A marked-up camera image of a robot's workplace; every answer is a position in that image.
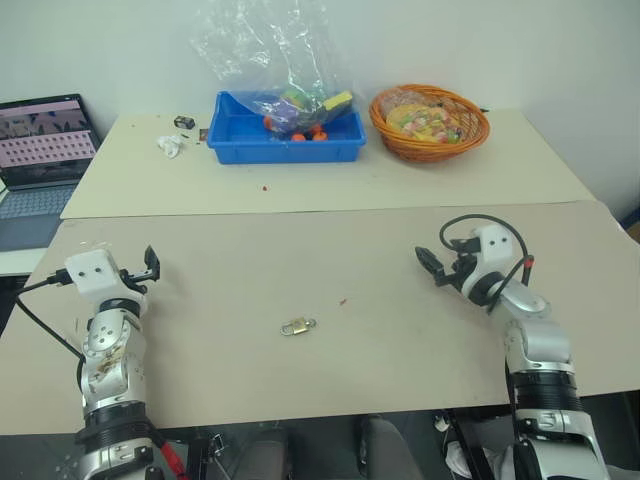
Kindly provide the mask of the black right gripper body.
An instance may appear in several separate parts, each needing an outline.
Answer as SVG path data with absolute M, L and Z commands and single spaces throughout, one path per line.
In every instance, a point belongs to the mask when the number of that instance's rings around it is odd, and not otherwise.
M 478 237 L 467 240 L 452 239 L 450 244 L 457 258 L 451 265 L 453 272 L 448 274 L 451 278 L 449 285 L 455 289 L 461 289 L 476 268 L 476 254 L 480 252 L 480 239 Z

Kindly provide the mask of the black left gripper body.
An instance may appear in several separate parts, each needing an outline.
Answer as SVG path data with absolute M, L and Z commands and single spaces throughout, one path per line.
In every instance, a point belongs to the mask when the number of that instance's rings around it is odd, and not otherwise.
M 133 291 L 136 291 L 141 294 L 146 294 L 148 288 L 143 285 L 143 282 L 150 280 L 151 271 L 145 270 L 137 273 L 130 273 L 127 269 L 121 269 L 119 271 L 119 276 L 125 286 Z

